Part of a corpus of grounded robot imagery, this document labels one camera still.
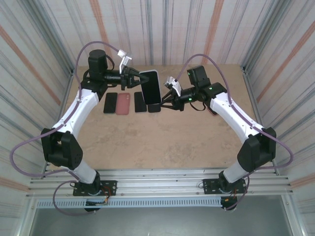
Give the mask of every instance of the pink smartphone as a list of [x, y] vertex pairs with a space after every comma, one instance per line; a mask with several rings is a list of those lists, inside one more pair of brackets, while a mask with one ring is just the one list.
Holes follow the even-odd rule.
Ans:
[[130, 106], [130, 93], [128, 92], [119, 93], [117, 97], [116, 114], [128, 115], [129, 106]]

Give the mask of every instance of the white phone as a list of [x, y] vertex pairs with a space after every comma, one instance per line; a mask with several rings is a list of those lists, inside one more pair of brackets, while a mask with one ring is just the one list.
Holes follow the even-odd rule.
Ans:
[[140, 72], [140, 74], [149, 78], [148, 82], [141, 85], [144, 102], [147, 105], [161, 103], [158, 72], [156, 70], [147, 70]]

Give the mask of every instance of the orange stripe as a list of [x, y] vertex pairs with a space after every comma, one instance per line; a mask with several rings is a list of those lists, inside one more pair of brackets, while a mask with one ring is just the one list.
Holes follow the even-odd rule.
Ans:
[[270, 86], [274, 83], [274, 81], [279, 77], [279, 75], [283, 72], [284, 68], [289, 64], [289, 62], [292, 60], [292, 58], [299, 52], [299, 50], [303, 47], [303, 45], [306, 43], [306, 41], [310, 38], [310, 36], [315, 31], [315, 21], [311, 24], [311, 26], [307, 29], [307, 31], [304, 33], [302, 38], [297, 42], [293, 50], [291, 51], [290, 55], [285, 59], [285, 61], [282, 63], [282, 65], [278, 68], [274, 76], [271, 78], [271, 80], [268, 82], [266, 87], [263, 89], [261, 94], [257, 98], [257, 102], [260, 102], [263, 95], [266, 93], [266, 91], [270, 88]]
[[[206, 45], [205, 45], [205, 49], [204, 49], [203, 54], [206, 54], [206, 55], [210, 54], [213, 40], [214, 40], [215, 35], [216, 35], [216, 31], [217, 31], [217, 27], [218, 27], [220, 15], [221, 15], [223, 3], [224, 3], [224, 0], [216, 0], [215, 8], [213, 10], [211, 20], [210, 20], [208, 35], [207, 35], [207, 39], [206, 39]], [[202, 61], [201, 61], [202, 64], [206, 64], [207, 62], [208, 62], [208, 60], [206, 58], [202, 58]]]
[[[102, 13], [100, 11], [100, 6], [99, 6], [98, 0], [90, 0], [90, 5], [92, 7], [92, 11], [93, 11], [94, 17], [96, 18], [97, 26], [98, 26], [98, 29], [99, 29], [102, 41], [109, 42], [106, 30], [105, 30], [105, 26], [104, 26], [104, 23], [103, 23]], [[111, 58], [113, 57], [111, 50], [106, 50], [106, 53]]]
[[55, 93], [49, 88], [44, 79], [40, 76], [35, 67], [30, 63], [30, 61], [26, 58], [26, 56], [21, 52], [21, 50], [16, 46], [13, 42], [12, 38], [7, 34], [2, 26], [0, 26], [0, 35], [6, 41], [6, 43], [10, 46], [10, 48], [15, 52], [15, 54], [21, 59], [24, 65], [28, 68], [28, 70], [37, 78], [37, 80], [41, 83], [44, 89], [49, 93], [49, 95], [54, 99], [54, 101], [60, 105], [61, 101], [55, 95]]
[[7, 179], [7, 178], [2, 178], [2, 177], [0, 177], [0, 185], [4, 186], [4, 187], [20, 190], [23, 192], [28, 192], [28, 190], [29, 190], [29, 187], [27, 187], [26, 185], [23, 185], [23, 184], [20, 184], [18, 182], [12, 181], [12, 180]]
[[314, 183], [314, 182], [315, 182], [315, 174], [311, 174], [311, 175], [305, 176], [303, 178], [299, 178], [291, 182], [291, 187], [294, 189], [294, 188], [302, 187], [304, 185]]

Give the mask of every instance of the black smartphone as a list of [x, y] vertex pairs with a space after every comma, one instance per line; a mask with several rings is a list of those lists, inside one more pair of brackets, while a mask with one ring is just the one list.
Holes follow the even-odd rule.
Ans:
[[108, 92], [105, 97], [104, 113], [114, 114], [116, 112], [117, 93]]
[[148, 105], [148, 112], [149, 113], [155, 113], [161, 111], [161, 105], [160, 104], [150, 104]]
[[134, 93], [134, 111], [136, 113], [147, 111], [147, 105], [143, 100], [142, 92]]
[[140, 74], [149, 78], [149, 81], [141, 85], [144, 102], [149, 104], [161, 103], [161, 92], [159, 90], [158, 72], [156, 70], [142, 71]]

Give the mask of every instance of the phone case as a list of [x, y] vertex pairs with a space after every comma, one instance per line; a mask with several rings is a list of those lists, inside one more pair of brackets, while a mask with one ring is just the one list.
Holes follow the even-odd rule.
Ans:
[[136, 113], [147, 111], [147, 105], [145, 104], [143, 100], [142, 92], [134, 93], [134, 111]]
[[117, 97], [116, 114], [128, 115], [130, 106], [130, 93], [119, 93]]
[[104, 110], [105, 114], [114, 114], [116, 111], [116, 103], [117, 103], [117, 93], [116, 92], [108, 92], [106, 94]]

